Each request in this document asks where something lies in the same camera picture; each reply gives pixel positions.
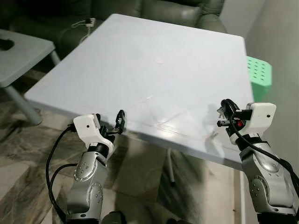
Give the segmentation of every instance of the black cable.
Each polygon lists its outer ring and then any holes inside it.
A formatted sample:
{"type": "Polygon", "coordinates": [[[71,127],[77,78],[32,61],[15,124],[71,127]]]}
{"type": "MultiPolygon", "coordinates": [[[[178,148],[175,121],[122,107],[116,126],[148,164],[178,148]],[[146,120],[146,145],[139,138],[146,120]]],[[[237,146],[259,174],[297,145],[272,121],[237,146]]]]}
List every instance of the black cable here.
{"type": "MultiPolygon", "coordinates": [[[[55,180],[55,177],[56,175],[58,174],[58,172],[60,170],[62,170],[63,168],[65,167],[75,167],[77,164],[76,163],[69,163],[69,164],[65,164],[65,165],[62,165],[60,166],[57,170],[55,170],[52,178],[51,178],[51,181],[50,181],[50,187],[49,187],[49,197],[50,197],[50,200],[55,208],[55,210],[57,211],[56,208],[58,208],[58,210],[62,211],[62,209],[59,207],[59,205],[57,204],[56,200],[55,200],[55,197],[54,197],[54,194],[53,194],[53,191],[52,191],[52,187],[53,187],[53,183],[54,183],[54,180],[55,180]]],[[[65,214],[63,217],[60,217],[60,218],[63,218],[62,221],[65,223],[65,214]]]]}
{"type": "Polygon", "coordinates": [[[62,221],[65,221],[65,213],[60,209],[59,206],[57,206],[54,196],[51,196],[51,195],[50,195],[49,166],[50,166],[51,158],[52,158],[52,156],[53,156],[53,153],[54,153],[54,151],[55,151],[55,149],[56,149],[56,147],[57,147],[59,141],[60,141],[61,138],[64,136],[64,134],[67,133],[67,132],[70,131],[70,130],[72,130],[72,128],[69,126],[69,127],[67,127],[67,128],[60,134],[60,136],[57,138],[57,140],[56,140],[56,142],[55,142],[53,148],[51,149],[50,154],[49,154],[48,159],[47,159],[47,162],[46,162],[46,182],[47,182],[47,187],[48,187],[48,191],[49,191],[50,200],[51,200],[51,202],[52,202],[52,204],[53,204],[53,206],[54,206],[54,208],[55,208],[55,210],[56,210],[58,216],[60,217],[60,219],[61,219],[62,221]]]}
{"type": "MultiPolygon", "coordinates": [[[[229,122],[232,126],[232,128],[234,129],[235,131],[235,134],[241,138],[243,141],[245,141],[253,150],[256,150],[258,151],[259,153],[262,153],[268,157],[270,157],[271,159],[275,160],[276,162],[278,162],[282,167],[284,167],[291,175],[291,179],[292,179],[292,183],[294,185],[294,188],[295,188],[295,191],[297,193],[297,196],[299,197],[299,178],[297,177],[297,175],[295,174],[295,172],[293,171],[291,165],[285,161],[285,160],[282,160],[274,155],[272,155],[271,153],[268,153],[264,150],[262,150],[261,148],[259,147],[256,147],[255,145],[253,145],[251,142],[247,141],[246,138],[244,138],[240,133],[239,131],[237,130],[237,128],[235,127],[235,124],[234,124],[234,118],[235,116],[232,115],[230,118],[229,118],[229,122]]],[[[299,209],[297,210],[297,213],[296,213],[296,218],[298,219],[299,218],[299,209]]]]}

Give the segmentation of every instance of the marble floor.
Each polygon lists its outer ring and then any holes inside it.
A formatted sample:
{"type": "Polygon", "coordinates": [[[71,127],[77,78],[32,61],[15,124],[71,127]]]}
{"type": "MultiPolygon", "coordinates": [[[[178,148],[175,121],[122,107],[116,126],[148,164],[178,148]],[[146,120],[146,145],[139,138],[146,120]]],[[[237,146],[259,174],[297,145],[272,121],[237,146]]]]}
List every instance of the marble floor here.
{"type": "MultiPolygon", "coordinates": [[[[17,80],[24,93],[43,74],[30,71],[17,80]]],[[[69,120],[40,111],[43,123],[31,126],[0,91],[0,224],[60,224],[48,198],[45,163],[56,138],[69,120]]],[[[166,150],[120,136],[108,162],[101,216],[120,210],[128,224],[165,224],[169,218],[191,224],[238,224],[233,169],[173,150],[175,186],[170,185],[166,150]]],[[[60,141],[50,172],[78,162],[85,147],[75,133],[60,141]]],[[[71,188],[72,168],[60,172],[54,195],[63,210],[71,188]]]]}

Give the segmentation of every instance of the small table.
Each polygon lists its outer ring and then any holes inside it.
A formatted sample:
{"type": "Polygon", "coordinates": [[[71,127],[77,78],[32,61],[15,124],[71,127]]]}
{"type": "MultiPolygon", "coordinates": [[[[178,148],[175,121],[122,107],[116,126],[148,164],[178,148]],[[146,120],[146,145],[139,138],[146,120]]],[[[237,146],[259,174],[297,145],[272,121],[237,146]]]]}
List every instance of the small table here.
{"type": "Polygon", "coordinates": [[[231,98],[253,102],[244,39],[113,14],[25,94],[69,118],[100,113],[150,143],[241,169],[239,150],[218,128],[231,98]]]}
{"type": "Polygon", "coordinates": [[[39,114],[15,90],[11,83],[50,54],[53,63],[60,62],[51,41],[0,29],[1,39],[10,39],[14,46],[0,50],[0,88],[12,98],[34,125],[41,123],[39,114]]]}

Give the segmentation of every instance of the green plastic chair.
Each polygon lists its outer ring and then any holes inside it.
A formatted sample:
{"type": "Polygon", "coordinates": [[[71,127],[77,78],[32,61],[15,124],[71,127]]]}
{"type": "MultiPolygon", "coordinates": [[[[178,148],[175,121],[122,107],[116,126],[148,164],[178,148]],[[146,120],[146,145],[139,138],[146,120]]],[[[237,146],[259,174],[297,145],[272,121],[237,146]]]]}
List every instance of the green plastic chair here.
{"type": "Polygon", "coordinates": [[[272,85],[272,66],[268,62],[249,56],[247,64],[254,101],[260,102],[272,85]]]}

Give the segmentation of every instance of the white table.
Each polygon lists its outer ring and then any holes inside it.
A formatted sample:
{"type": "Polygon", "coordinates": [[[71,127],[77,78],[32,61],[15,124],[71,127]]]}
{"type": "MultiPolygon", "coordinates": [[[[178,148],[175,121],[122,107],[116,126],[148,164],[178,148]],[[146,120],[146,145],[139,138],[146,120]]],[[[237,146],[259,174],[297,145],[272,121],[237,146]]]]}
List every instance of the white table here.
{"type": "Polygon", "coordinates": [[[1,39],[10,39],[14,46],[6,51],[0,50],[0,88],[4,89],[18,105],[31,123],[37,125],[42,119],[22,98],[11,83],[35,66],[48,54],[54,64],[59,63],[54,44],[51,41],[0,29],[1,39]]]}
{"type": "Polygon", "coordinates": [[[25,97],[70,118],[98,112],[113,125],[124,109],[140,139],[238,169],[216,110],[224,98],[240,108],[253,101],[242,37],[118,14],[25,97]]]}

